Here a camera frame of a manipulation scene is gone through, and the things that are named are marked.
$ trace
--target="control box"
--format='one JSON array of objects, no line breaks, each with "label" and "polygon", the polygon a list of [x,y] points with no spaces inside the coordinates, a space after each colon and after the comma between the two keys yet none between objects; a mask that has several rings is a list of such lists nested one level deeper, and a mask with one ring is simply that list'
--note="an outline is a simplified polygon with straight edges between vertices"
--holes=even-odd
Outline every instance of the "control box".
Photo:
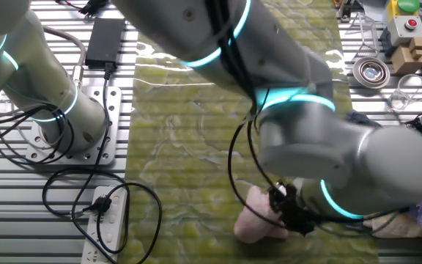
[{"label": "control box", "polygon": [[415,15],[400,15],[393,17],[388,24],[390,43],[394,47],[411,41],[414,37],[422,37],[422,22]]}]

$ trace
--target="green button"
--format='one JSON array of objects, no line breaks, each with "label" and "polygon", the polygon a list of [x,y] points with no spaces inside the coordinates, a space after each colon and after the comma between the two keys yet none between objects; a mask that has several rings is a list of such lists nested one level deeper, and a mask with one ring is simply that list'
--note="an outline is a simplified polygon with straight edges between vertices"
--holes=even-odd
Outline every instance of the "green button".
[{"label": "green button", "polygon": [[416,12],[419,9],[419,0],[398,0],[399,7],[405,12]]}]

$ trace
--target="glass beaker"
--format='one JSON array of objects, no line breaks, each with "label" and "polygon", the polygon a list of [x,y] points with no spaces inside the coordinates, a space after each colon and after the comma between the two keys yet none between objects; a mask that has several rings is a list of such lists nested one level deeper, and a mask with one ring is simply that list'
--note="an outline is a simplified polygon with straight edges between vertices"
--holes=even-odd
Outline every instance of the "glass beaker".
[{"label": "glass beaker", "polygon": [[401,77],[399,81],[399,85],[395,89],[395,91],[392,93],[392,95],[387,99],[387,109],[389,111],[403,111],[408,105],[411,103],[417,103],[422,101],[422,92],[420,90],[422,87],[419,87],[416,89],[416,91],[410,93],[411,96],[409,96],[405,91],[406,88],[403,86],[403,83],[405,81],[409,81],[411,78],[419,78],[422,82],[422,78],[420,76],[417,76],[415,74],[408,74],[403,77]]}]

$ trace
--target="green marbled mat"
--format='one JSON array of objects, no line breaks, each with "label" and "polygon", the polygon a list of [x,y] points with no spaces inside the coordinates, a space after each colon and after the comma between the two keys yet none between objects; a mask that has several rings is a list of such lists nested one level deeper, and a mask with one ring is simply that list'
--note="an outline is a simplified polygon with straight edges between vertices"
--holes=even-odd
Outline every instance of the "green marbled mat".
[{"label": "green marbled mat", "polygon": [[[346,79],[331,0],[264,2],[293,38],[329,61],[334,78]],[[336,85],[335,103],[340,116],[351,109],[346,84]],[[243,207],[230,188],[226,159],[230,139],[249,107],[247,99],[209,84],[140,36],[126,177],[153,187],[164,212],[160,238],[146,263],[378,263],[371,238],[316,231],[306,238],[291,233],[286,242],[265,239],[245,245],[234,239],[232,229]],[[236,144],[233,170],[243,195],[252,184],[265,186],[245,134]],[[120,263],[142,258],[157,217],[152,198],[134,190],[130,237]]]}]

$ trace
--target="metal bowl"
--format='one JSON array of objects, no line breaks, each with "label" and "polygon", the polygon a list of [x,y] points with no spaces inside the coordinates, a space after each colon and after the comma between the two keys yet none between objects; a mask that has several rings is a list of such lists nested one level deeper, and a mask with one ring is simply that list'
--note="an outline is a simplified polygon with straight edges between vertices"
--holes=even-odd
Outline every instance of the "metal bowl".
[{"label": "metal bowl", "polygon": [[367,88],[379,89],[390,80],[387,65],[374,57],[359,59],[352,68],[352,74],[360,84]]}]

